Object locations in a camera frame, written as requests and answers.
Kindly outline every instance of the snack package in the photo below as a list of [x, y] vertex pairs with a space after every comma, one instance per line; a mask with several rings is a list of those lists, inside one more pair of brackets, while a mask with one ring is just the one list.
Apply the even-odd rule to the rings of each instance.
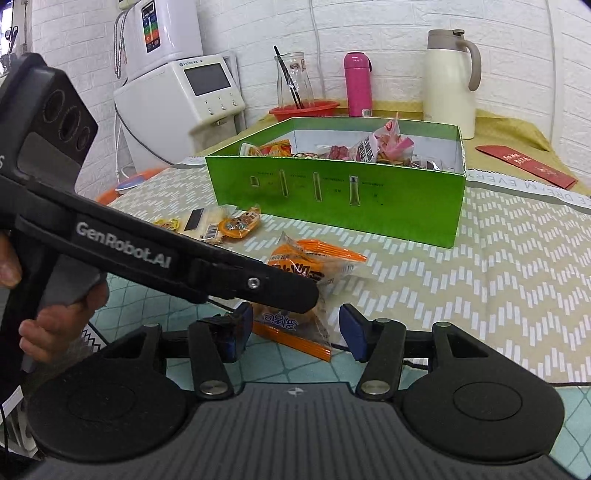
[[319, 146], [318, 154], [328, 160], [350, 160], [367, 163], [387, 163], [390, 165], [411, 165], [414, 142], [400, 133], [398, 117], [389, 120], [382, 128], [356, 143], [351, 148], [342, 145]]
[[291, 157], [291, 143], [289, 140], [278, 140], [262, 147], [250, 143], [240, 146], [241, 157]]
[[250, 143], [243, 143], [240, 146], [241, 157], [262, 157], [261, 150]]
[[291, 157], [291, 143], [289, 140], [278, 140], [261, 147], [261, 153], [266, 157]]
[[255, 304], [252, 331], [329, 362], [331, 349], [324, 303], [326, 287], [350, 274], [366, 260], [363, 255], [320, 240], [296, 242], [283, 233], [267, 264], [312, 278], [318, 285], [320, 297], [316, 307], [304, 314]]
[[235, 212], [235, 205], [214, 205], [192, 210], [181, 215], [178, 233], [211, 245], [221, 245], [223, 235], [219, 230], [219, 224]]
[[261, 223], [261, 208], [251, 207], [247, 212], [237, 216], [228, 216], [219, 223], [219, 231], [230, 238], [244, 238]]
[[374, 136], [378, 141], [379, 161], [392, 165], [410, 166], [414, 142], [400, 133], [398, 117], [389, 120], [382, 128], [376, 130]]
[[179, 221], [177, 218], [159, 218], [158, 220], [153, 221], [153, 224], [166, 230], [170, 230], [171, 232], [176, 232], [178, 230]]

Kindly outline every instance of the red envelope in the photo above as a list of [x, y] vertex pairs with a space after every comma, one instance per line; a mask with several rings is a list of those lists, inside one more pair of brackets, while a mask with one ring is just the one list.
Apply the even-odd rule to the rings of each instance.
[[532, 173], [536, 177], [547, 180], [562, 189], [568, 190], [577, 183], [576, 178], [573, 178], [566, 173], [562, 173], [555, 168], [549, 167], [542, 162], [534, 160], [512, 148], [504, 147], [503, 145], [483, 145], [481, 147], [476, 147], [476, 149], [487, 155], [510, 163], [521, 170]]

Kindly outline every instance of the white brick wall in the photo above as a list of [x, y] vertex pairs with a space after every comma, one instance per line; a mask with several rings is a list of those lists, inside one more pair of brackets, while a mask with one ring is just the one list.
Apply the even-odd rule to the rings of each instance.
[[591, 185], [591, 9], [559, 0], [564, 49], [564, 115], [560, 155]]
[[76, 191], [94, 198], [113, 188], [113, 73], [115, 0], [33, 0], [33, 47], [48, 65], [63, 69], [99, 124]]
[[[273, 45], [306, 52], [317, 96], [316, 43], [308, 0], [196, 0], [206, 54], [238, 56], [249, 123], [277, 103]], [[591, 10], [550, 0], [564, 34], [564, 112], [560, 153], [591, 184]], [[546, 0], [313, 0], [327, 95], [345, 97], [342, 60], [365, 51], [376, 99], [418, 100], [427, 33], [463, 28], [482, 52], [479, 106], [535, 123], [550, 135], [553, 46]], [[78, 191], [94, 197], [115, 183], [112, 138], [112, 23], [115, 0], [33, 0], [33, 50], [63, 68], [99, 123]]]
[[[277, 103], [274, 44], [306, 52], [320, 96], [307, 0], [198, 0], [198, 10], [205, 53], [238, 55], [249, 122]], [[480, 107], [549, 135], [554, 73], [545, 0], [314, 0], [314, 13], [328, 96], [346, 96], [343, 57], [361, 50], [372, 59], [376, 99], [419, 100], [428, 31], [463, 28], [483, 56]]]

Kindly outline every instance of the jug handle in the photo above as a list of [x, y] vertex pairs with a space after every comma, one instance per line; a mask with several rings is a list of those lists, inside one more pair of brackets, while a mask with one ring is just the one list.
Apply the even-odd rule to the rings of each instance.
[[470, 50], [470, 56], [472, 57], [472, 76], [470, 77], [468, 88], [471, 92], [475, 92], [478, 90], [480, 81], [482, 80], [482, 57], [480, 56], [480, 50], [471, 41], [464, 39], [458, 40], [457, 44], [461, 47], [467, 47]]

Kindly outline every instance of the wall-mounted device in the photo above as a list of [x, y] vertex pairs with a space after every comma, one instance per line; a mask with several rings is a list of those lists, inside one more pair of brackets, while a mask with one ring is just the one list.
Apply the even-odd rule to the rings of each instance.
[[128, 10], [137, 3], [138, 0], [117, 0], [119, 10]]
[[169, 61], [203, 55], [193, 0], [140, 0], [128, 16], [123, 38], [129, 82]]

